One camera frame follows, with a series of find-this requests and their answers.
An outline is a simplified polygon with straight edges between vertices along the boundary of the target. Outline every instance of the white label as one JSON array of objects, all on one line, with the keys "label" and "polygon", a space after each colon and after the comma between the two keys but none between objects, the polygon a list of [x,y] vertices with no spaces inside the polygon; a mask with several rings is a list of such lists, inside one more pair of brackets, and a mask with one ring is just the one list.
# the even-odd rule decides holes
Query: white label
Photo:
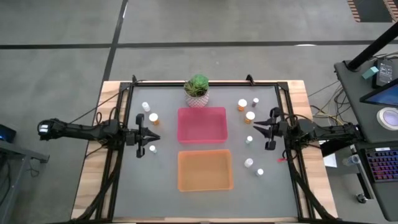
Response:
[{"label": "white label", "polygon": [[377,151],[377,152],[379,152],[379,151],[389,151],[389,150],[390,150],[389,147],[385,147],[385,148],[376,148],[376,151]]}]

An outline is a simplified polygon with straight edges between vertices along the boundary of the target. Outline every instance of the black pole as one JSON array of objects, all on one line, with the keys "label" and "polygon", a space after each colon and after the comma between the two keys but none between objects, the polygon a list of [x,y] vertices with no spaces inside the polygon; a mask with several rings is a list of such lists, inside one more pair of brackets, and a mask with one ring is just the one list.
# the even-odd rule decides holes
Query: black pole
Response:
[{"label": "black pole", "polygon": [[350,61],[347,68],[351,71],[355,71],[359,66],[361,66],[365,61],[369,60],[374,54],[379,52],[383,47],[389,44],[398,36],[398,22],[396,22],[392,27],[390,27],[385,33],[383,33],[377,40],[375,40],[371,45],[366,47],[354,60]]}]

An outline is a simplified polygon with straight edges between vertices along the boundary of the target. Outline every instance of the wooden table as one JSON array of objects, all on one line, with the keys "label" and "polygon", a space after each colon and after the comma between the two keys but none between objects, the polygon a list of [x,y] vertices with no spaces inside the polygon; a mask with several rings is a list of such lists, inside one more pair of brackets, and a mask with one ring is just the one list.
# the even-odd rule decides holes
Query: wooden table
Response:
[{"label": "wooden table", "polygon": [[[304,81],[302,80],[280,80],[280,81],[269,81],[269,80],[258,80],[256,82],[287,82],[289,84],[289,92],[290,98],[292,101],[292,106],[295,114],[301,114],[308,118],[312,118],[312,112],[310,109],[310,105],[308,103],[307,92],[305,90]],[[119,91],[120,82],[104,82],[101,94],[99,97],[98,104],[102,103],[104,100],[107,100],[111,96],[115,95]],[[282,104],[285,105],[285,98],[282,97]],[[113,98],[109,100],[105,104],[101,105],[98,108],[103,114],[104,118],[109,116],[111,109],[116,106],[117,98]],[[122,102],[122,113],[121,120],[123,118],[123,111],[126,105],[126,97],[123,98]],[[100,145],[97,142],[89,142],[87,154],[95,149],[99,148]],[[83,163],[83,170],[81,172],[80,183],[78,186],[78,190],[76,193],[75,204],[73,206],[72,216],[71,218],[77,218],[81,215],[86,207],[92,202],[98,193],[101,180],[104,171],[104,164],[106,159],[106,151],[107,149],[100,149],[98,152],[92,154],[88,157]],[[326,208],[326,210],[337,217],[337,211],[335,207],[335,202],[333,200],[333,196],[330,189],[330,184],[328,180],[328,176],[326,173],[325,165],[323,163],[323,157],[321,150],[315,147],[307,147],[302,150],[305,169],[307,172],[307,179],[311,191],[317,197],[319,202]],[[308,217],[307,203],[304,197],[303,192],[299,188],[300,194],[300,202],[303,208],[304,217]],[[108,211],[108,202],[110,191],[107,192],[107,195],[104,200],[104,212],[103,217],[106,216],[106,211]],[[118,219],[114,220],[117,222],[293,222],[296,221],[296,217],[284,217],[284,218],[250,218],[250,219],[238,219],[238,218],[157,218],[155,220],[131,220],[131,219]]]}]

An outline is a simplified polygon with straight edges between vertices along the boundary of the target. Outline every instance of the black metal frame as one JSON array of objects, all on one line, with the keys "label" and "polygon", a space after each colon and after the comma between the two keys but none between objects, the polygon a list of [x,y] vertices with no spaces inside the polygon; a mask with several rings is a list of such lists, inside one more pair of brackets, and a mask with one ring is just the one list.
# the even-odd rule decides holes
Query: black metal frame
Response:
[{"label": "black metal frame", "polygon": [[[290,99],[290,93],[289,93],[289,88],[288,88],[288,84],[287,82],[260,82],[260,83],[254,83],[252,81],[252,79],[249,79],[250,82],[224,82],[224,81],[219,81],[219,82],[210,82],[210,86],[273,86],[275,88],[275,93],[277,95],[277,101],[278,101],[278,106],[279,108],[282,109],[283,112],[283,106],[282,106],[282,97],[280,94],[280,91],[284,92],[285,95],[285,99],[286,99],[286,103],[287,103],[287,110],[288,110],[288,115],[293,115],[293,106],[292,106],[292,102]],[[130,85],[131,82],[126,82],[126,83],[121,83],[119,90],[123,90],[126,88],[126,85]],[[134,86],[150,86],[150,87],[160,87],[160,86],[181,86],[183,87],[184,82],[139,82],[136,83]],[[131,88],[128,88],[128,96],[127,96],[127,103],[126,103],[126,109],[124,111],[124,119],[123,119],[123,123],[124,125],[128,124],[128,120],[129,120],[129,111],[131,108],[131,101],[132,101],[132,94],[134,91],[134,87],[132,86]],[[121,92],[121,94],[118,96],[117,99],[117,103],[116,103],[116,107],[118,112],[120,112],[121,109],[121,103],[124,97],[124,91]],[[117,118],[119,116],[119,113],[115,113],[115,118]],[[121,161],[123,158],[123,150],[124,150],[124,146],[120,147],[117,151],[118,151],[118,155],[116,158],[116,163],[115,163],[115,167],[114,169],[119,169],[120,165],[121,165]],[[288,159],[292,159],[292,153],[289,149],[287,150],[287,157]],[[106,181],[108,180],[108,176],[109,176],[109,172],[110,172],[110,164],[111,164],[111,160],[113,157],[113,152],[114,150],[108,150],[107,156],[106,156],[106,160],[105,160],[105,167],[104,167],[104,172],[103,172],[103,178],[102,178],[102,182],[101,182],[101,186],[105,186],[106,185]],[[301,152],[297,152],[298,153],[298,164],[300,166],[300,175],[303,177],[304,181],[306,184],[308,184],[308,180],[307,180],[307,173],[305,171],[305,166],[304,166],[304,161],[303,161],[303,157],[302,157],[302,153]],[[293,175],[293,169],[295,169],[293,167],[293,165],[291,163],[288,163],[288,167],[289,167],[289,172],[290,172],[290,177],[291,177],[291,181],[292,181],[292,187],[293,187],[293,191],[294,191],[294,195],[295,195],[295,202],[296,202],[296,206],[297,206],[297,216],[299,219],[303,218],[303,210],[302,210],[302,206],[300,203],[300,195],[299,195],[299,190],[297,187],[297,183],[294,181],[294,178],[292,177]],[[102,218],[102,210],[103,210],[103,204],[104,204],[104,197],[101,199],[97,211],[96,211],[96,215],[95,215],[95,220],[90,220],[90,223],[109,223],[111,222],[111,220],[113,219],[113,215],[114,215],[114,206],[116,204],[116,196],[117,196],[117,189],[118,189],[118,182],[119,182],[119,170],[117,170],[115,172],[116,176],[113,180],[113,184],[112,184],[112,191],[111,191],[111,196],[109,199],[109,209],[108,209],[108,214],[107,214],[107,218]],[[307,199],[307,208],[309,211],[309,215],[310,218],[314,218],[314,212],[313,212],[313,207],[311,206],[309,200]],[[86,223],[89,220],[82,220],[82,223]]]}]

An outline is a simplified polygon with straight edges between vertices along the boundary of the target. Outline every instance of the white plant pot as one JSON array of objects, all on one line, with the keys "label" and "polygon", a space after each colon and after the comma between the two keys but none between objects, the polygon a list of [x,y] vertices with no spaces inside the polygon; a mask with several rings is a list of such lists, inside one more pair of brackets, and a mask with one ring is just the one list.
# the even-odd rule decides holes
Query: white plant pot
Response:
[{"label": "white plant pot", "polygon": [[206,106],[207,102],[209,102],[209,90],[207,90],[206,94],[200,97],[192,97],[185,92],[185,101],[188,103],[189,107],[192,108],[202,108]]}]

